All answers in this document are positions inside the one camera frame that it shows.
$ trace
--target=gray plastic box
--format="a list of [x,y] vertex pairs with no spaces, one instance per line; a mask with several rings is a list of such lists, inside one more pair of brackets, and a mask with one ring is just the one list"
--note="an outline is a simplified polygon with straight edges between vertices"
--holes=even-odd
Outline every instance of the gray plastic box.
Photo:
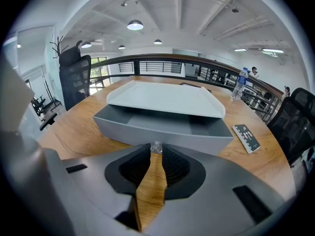
[[221,118],[114,105],[93,118],[105,137],[129,145],[160,142],[218,155],[233,140]]

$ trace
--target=coat rack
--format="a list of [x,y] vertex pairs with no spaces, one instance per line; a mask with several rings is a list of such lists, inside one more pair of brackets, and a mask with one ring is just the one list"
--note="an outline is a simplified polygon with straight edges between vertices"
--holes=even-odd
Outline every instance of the coat rack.
[[54,59],[60,57],[61,53],[63,53],[63,51],[69,46],[67,45],[65,48],[62,49],[62,51],[60,51],[60,44],[62,41],[63,41],[63,36],[60,38],[60,41],[59,41],[59,37],[57,37],[57,44],[54,42],[50,42],[51,44],[54,44],[57,47],[57,49],[53,47],[54,51],[57,53],[57,57],[54,57]]

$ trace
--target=white tray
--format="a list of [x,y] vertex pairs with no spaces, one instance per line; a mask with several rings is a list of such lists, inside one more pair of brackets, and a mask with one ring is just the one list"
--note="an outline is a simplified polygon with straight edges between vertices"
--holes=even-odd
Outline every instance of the white tray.
[[225,107],[204,87],[130,81],[110,92],[107,104],[223,118]]

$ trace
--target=wooden handrail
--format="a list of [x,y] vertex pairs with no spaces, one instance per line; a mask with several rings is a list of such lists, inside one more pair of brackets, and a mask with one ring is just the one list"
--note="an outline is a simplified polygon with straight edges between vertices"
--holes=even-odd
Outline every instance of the wooden handrail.
[[[132,62],[132,61],[173,61],[173,62],[182,62],[182,63],[191,63],[206,67],[213,67],[214,69],[217,67],[226,73],[232,75],[238,75],[240,73],[240,69],[236,67],[214,61],[211,59],[205,59],[200,57],[194,57],[189,55],[181,55],[181,54],[139,54],[139,55],[129,55],[129,56],[121,56],[113,59],[107,59],[92,65],[92,68],[103,66],[103,65],[111,65],[117,63],[124,63],[124,62]],[[261,87],[262,89],[272,93],[277,98],[281,98],[283,92],[279,89],[275,88],[274,86],[256,79],[254,77],[249,77],[248,81],[254,83],[255,85]]]

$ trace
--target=office chair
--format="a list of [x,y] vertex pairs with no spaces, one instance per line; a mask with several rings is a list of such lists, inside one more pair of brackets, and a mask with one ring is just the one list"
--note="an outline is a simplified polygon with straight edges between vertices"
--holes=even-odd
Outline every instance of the office chair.
[[42,96],[40,97],[41,101],[39,102],[39,98],[36,99],[35,97],[31,100],[31,104],[36,112],[36,114],[38,116],[40,116],[40,114],[44,114],[46,111],[45,111],[45,107],[44,107],[44,102],[46,99],[42,99]]
[[59,57],[59,77],[67,111],[90,96],[91,57],[89,55],[81,57],[80,43],[81,41],[61,53]]
[[297,88],[267,126],[292,165],[315,144],[315,95]]
[[217,83],[224,84],[225,75],[226,75],[226,72],[223,72],[223,71],[219,71],[219,70],[218,70]]

